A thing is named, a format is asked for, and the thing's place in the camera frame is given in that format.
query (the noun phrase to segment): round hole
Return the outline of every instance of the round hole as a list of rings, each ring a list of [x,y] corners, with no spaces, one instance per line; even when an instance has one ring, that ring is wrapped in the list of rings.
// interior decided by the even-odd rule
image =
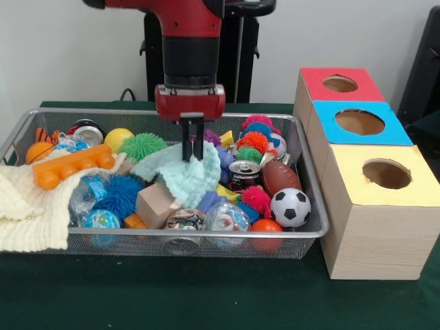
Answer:
[[[387,189],[402,189],[411,182],[410,171],[390,159],[372,159],[362,169],[371,182]]]
[[[338,75],[326,78],[324,86],[338,93],[351,93],[359,88],[354,80]]]
[[[384,121],[368,111],[346,109],[335,117],[344,130],[358,135],[376,135],[385,129]]]

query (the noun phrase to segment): black cable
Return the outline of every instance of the black cable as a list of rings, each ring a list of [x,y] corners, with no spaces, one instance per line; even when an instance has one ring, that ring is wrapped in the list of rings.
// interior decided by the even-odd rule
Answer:
[[[131,100],[135,102],[135,101],[136,101],[135,94],[134,94],[133,91],[132,91],[131,89],[129,89],[129,88],[124,89],[124,91],[122,92],[122,95],[121,95],[119,101],[123,101],[124,98],[125,98],[125,94],[127,94],[127,93],[130,93]]]

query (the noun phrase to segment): red box top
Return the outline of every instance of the red box top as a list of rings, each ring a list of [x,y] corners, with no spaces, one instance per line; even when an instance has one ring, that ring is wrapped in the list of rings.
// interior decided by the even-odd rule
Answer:
[[[310,67],[300,71],[313,101],[385,101],[365,69]]]

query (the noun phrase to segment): cream knitted blanket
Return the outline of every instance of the cream knitted blanket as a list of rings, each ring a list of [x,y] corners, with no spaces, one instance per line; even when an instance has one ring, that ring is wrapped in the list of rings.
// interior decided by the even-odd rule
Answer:
[[[65,150],[55,150],[44,161],[66,154]],[[111,170],[83,170],[53,190],[44,190],[34,183],[31,166],[0,166],[0,251],[67,249],[68,205],[81,177],[100,171],[114,173],[125,156],[116,156]]]

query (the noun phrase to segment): green spiky ball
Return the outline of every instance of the green spiky ball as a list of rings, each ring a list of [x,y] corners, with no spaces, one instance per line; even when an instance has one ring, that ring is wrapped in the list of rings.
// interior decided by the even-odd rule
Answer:
[[[143,160],[146,156],[165,149],[165,141],[153,133],[141,133],[125,139],[119,148],[120,153],[126,156],[134,164]]]
[[[242,146],[238,150],[238,155],[236,156],[236,158],[238,160],[250,160],[251,162],[256,162],[257,164],[260,164],[261,160],[263,159],[263,155],[261,155],[261,153],[254,148]]]

